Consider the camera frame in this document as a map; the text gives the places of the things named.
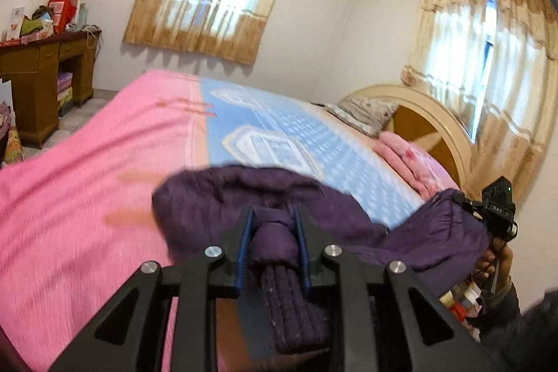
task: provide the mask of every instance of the blue bedsheet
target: blue bedsheet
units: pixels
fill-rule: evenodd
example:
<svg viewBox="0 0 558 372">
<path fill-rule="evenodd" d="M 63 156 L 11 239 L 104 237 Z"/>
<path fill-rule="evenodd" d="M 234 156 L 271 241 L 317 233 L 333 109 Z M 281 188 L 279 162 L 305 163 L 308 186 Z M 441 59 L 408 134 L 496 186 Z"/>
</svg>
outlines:
<svg viewBox="0 0 558 372">
<path fill-rule="evenodd" d="M 316 107 L 213 79 L 201 79 L 213 166 L 277 166 L 350 193 L 373 221 L 391 229 L 422 200 L 387 164 L 353 136 L 316 115 Z"/>
</svg>

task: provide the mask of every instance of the purple cloth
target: purple cloth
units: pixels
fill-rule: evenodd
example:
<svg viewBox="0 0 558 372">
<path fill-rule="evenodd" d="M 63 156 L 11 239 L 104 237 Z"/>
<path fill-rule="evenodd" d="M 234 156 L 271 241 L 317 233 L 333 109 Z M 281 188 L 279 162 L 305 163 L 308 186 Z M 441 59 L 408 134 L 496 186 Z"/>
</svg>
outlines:
<svg viewBox="0 0 558 372">
<path fill-rule="evenodd" d="M 68 87 L 71 86 L 72 78 L 74 77 L 73 73 L 68 72 L 58 72 L 58 91 L 57 93 L 64 92 Z"/>
<path fill-rule="evenodd" d="M 453 202 L 454 193 L 436 195 L 391 233 L 371 222 L 351 195 L 278 168 L 185 170 L 160 186 L 152 202 L 176 261 L 214 244 L 238 222 L 242 207 L 255 208 L 249 266 L 269 306 L 277 350 L 287 354 L 319 348 L 329 339 L 326 303 L 302 295 L 293 207 L 305 206 L 316 226 L 362 261 L 402 260 L 435 294 L 443 294 L 469 275 L 488 246 L 485 227 Z"/>
</svg>

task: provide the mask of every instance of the pillow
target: pillow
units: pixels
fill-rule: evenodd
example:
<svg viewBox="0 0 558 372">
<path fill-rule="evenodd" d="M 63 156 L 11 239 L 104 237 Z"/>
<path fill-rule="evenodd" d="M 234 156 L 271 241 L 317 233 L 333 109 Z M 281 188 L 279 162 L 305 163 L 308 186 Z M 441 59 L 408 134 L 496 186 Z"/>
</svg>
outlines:
<svg viewBox="0 0 558 372">
<path fill-rule="evenodd" d="M 371 127 L 370 125 L 359 122 L 357 119 L 351 116 L 351 114 L 349 114 L 347 111 L 344 111 L 337 105 L 324 105 L 324 108 L 328 113 L 333 114 L 341 122 L 343 122 L 346 125 L 349 125 L 352 128 L 355 128 L 355 130 L 360 131 L 362 134 L 365 134 L 366 136 L 374 137 L 374 136 L 378 136 L 379 134 L 379 131 L 376 131 L 375 128 Z"/>
<path fill-rule="evenodd" d="M 377 137 L 399 108 L 397 103 L 348 96 L 338 106 L 324 105 L 339 120 L 366 136 Z"/>
<path fill-rule="evenodd" d="M 430 194 L 426 187 L 415 178 L 411 169 L 407 167 L 397 153 L 382 141 L 374 141 L 372 150 L 380 155 L 411 188 L 418 192 L 422 200 L 430 199 Z"/>
<path fill-rule="evenodd" d="M 420 147 L 390 131 L 383 131 L 379 139 L 399 155 L 430 197 L 448 188 L 459 189 L 442 165 Z"/>
<path fill-rule="evenodd" d="M 386 100 L 349 95 L 339 103 L 339 107 L 347 111 L 358 121 L 372 125 L 380 133 L 384 125 L 393 117 L 399 105 Z"/>
</svg>

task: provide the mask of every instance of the cream headboard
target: cream headboard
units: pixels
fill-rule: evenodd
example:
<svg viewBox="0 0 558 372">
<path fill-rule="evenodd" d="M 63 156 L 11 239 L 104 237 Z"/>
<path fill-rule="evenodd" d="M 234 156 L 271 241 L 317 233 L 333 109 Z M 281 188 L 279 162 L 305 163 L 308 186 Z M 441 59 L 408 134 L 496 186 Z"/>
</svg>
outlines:
<svg viewBox="0 0 558 372">
<path fill-rule="evenodd" d="M 418 90 L 395 84 L 370 86 L 351 95 L 398 103 L 400 108 L 386 129 L 428 151 L 460 188 L 466 186 L 472 143 L 444 105 Z"/>
</svg>

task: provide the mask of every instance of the person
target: person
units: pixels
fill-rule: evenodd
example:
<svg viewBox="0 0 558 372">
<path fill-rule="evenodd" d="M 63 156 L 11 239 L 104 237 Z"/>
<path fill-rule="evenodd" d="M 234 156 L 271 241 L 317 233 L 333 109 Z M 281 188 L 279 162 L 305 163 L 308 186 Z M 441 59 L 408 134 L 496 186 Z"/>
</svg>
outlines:
<svg viewBox="0 0 558 372">
<path fill-rule="evenodd" d="M 475 275 L 486 280 L 500 269 L 494 294 L 483 292 L 483 307 L 468 322 L 480 330 L 481 344 L 506 372 L 558 370 L 558 291 L 548 291 L 539 304 L 521 315 L 511 279 L 513 251 L 495 238 L 475 266 Z"/>
</svg>

